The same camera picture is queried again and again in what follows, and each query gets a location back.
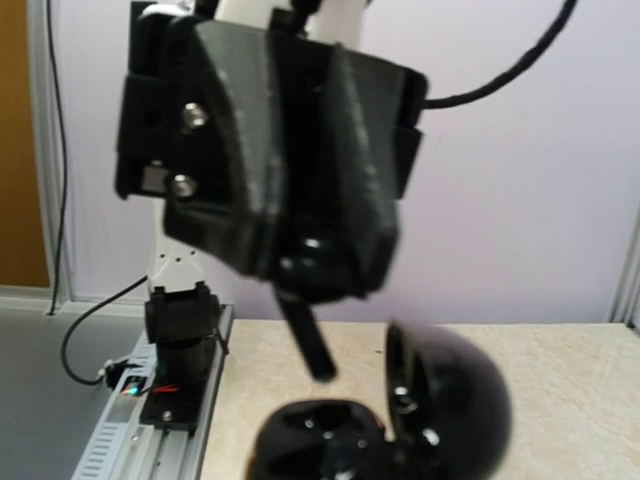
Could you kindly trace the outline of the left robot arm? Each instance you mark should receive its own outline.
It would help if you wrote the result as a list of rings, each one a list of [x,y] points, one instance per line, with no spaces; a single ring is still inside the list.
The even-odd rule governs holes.
[[[379,291],[422,140],[427,77],[306,29],[318,1],[263,26],[131,8],[119,197],[159,199],[163,232],[269,283],[311,376],[337,369],[312,309]]]

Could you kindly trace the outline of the black earbud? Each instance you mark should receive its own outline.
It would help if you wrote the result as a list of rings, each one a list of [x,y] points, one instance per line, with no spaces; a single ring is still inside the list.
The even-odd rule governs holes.
[[[332,381],[337,367],[313,308],[345,298],[353,286],[349,250],[335,238],[300,236],[278,260],[274,295],[304,364],[317,382]]]

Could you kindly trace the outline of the black earbud charging case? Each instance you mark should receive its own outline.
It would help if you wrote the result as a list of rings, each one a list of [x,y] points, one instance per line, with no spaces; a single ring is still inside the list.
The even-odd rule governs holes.
[[[248,479],[489,479],[512,435],[494,360],[440,326],[385,334],[388,418],[347,399],[301,400],[262,424]]]

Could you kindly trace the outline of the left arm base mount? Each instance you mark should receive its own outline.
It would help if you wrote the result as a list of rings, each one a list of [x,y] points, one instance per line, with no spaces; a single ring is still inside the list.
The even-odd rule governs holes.
[[[145,303],[145,328],[155,347],[154,379],[140,421],[156,428],[197,429],[214,357],[229,353],[218,297],[199,282],[191,290],[155,288]]]

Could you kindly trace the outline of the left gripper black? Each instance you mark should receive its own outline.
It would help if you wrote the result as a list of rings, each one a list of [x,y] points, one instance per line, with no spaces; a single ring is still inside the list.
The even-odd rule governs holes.
[[[263,30],[200,14],[133,15],[115,190],[167,197],[167,236],[265,279],[287,177],[307,182],[323,140],[363,295],[384,285],[399,235],[394,138],[405,74],[305,32],[297,14],[274,14]],[[168,192],[170,174],[189,177],[194,193]]]

